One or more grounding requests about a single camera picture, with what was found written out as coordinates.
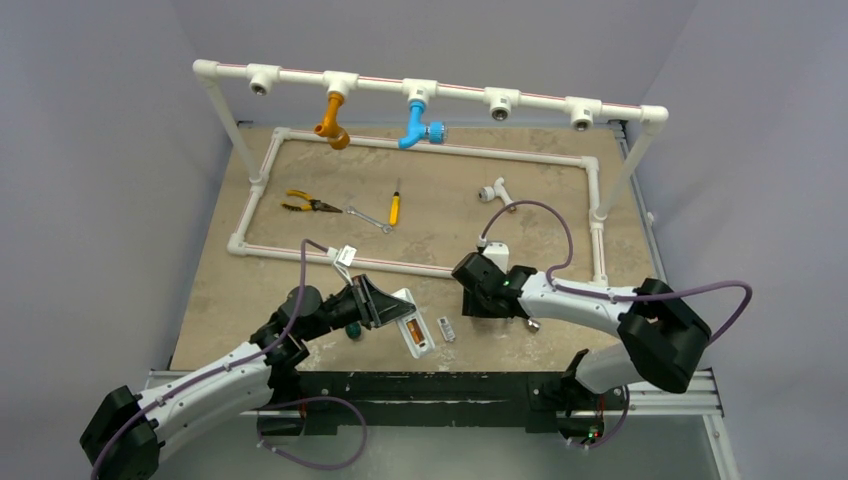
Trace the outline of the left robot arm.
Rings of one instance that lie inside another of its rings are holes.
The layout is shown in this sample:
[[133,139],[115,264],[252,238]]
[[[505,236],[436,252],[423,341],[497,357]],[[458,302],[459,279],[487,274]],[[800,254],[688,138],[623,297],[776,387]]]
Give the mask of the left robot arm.
[[366,275],[328,297],[300,284],[220,359],[160,387],[109,392],[80,438],[92,478],[148,479],[169,455],[233,416],[308,403],[296,371],[309,355],[307,342],[353,324],[380,328],[417,311],[407,295],[386,293]]

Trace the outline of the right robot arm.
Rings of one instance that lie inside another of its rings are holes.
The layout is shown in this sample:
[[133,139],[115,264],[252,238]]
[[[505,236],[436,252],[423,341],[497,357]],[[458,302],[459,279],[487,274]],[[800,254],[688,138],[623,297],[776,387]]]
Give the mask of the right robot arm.
[[463,288],[462,313],[477,318],[562,320],[617,338],[575,357],[561,381],[564,399],[584,407],[614,387],[645,381],[682,394],[711,339],[710,327],[664,282],[596,287],[548,277],[532,267],[503,271],[480,252],[451,273]]

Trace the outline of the white battery compartment cover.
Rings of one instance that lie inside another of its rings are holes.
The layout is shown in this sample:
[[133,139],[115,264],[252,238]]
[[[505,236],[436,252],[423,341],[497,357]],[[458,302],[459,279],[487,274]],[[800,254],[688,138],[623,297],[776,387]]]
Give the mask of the white battery compartment cover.
[[447,343],[453,343],[456,340],[456,334],[447,317],[440,317],[437,320],[438,326],[444,338],[444,341]]

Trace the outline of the white remote control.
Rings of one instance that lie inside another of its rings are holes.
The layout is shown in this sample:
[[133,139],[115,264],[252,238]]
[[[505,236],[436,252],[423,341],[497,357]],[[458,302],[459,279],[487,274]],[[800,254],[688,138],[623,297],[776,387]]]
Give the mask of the white remote control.
[[413,305],[413,312],[395,321],[410,355],[418,360],[435,350],[435,342],[418,307],[417,302],[408,288],[392,293],[392,296]]

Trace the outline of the orange battery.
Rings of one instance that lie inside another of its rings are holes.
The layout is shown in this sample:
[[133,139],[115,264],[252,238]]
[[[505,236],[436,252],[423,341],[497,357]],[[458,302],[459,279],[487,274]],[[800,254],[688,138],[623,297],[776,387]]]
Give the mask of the orange battery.
[[421,330],[418,321],[415,320],[415,319],[408,321],[407,322],[407,328],[410,332],[410,336],[411,336],[412,340],[414,341],[414,343],[419,348],[424,348],[427,344],[426,337],[423,334],[423,331]]

